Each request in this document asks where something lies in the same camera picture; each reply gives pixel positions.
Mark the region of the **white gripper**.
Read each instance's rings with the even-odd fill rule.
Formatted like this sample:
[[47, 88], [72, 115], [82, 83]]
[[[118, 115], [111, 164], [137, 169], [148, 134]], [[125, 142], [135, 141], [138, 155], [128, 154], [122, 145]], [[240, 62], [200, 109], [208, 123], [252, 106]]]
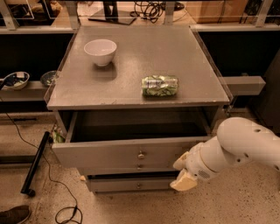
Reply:
[[217, 173], [210, 170], [204, 163], [200, 155], [202, 146], [203, 143], [198, 143], [174, 162], [173, 168], [182, 171], [170, 183], [172, 189], [179, 192], [188, 191], [198, 184], [197, 179], [208, 181], [217, 176]]

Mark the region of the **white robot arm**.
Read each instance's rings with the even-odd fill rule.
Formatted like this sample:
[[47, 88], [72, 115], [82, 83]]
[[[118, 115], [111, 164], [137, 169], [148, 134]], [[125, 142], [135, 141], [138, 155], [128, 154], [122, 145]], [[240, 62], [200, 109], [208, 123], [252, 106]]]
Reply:
[[219, 125], [215, 137], [196, 144], [174, 162], [179, 175], [170, 187], [188, 191], [199, 180], [208, 181], [227, 168], [252, 161], [279, 170], [280, 137], [246, 118], [231, 117]]

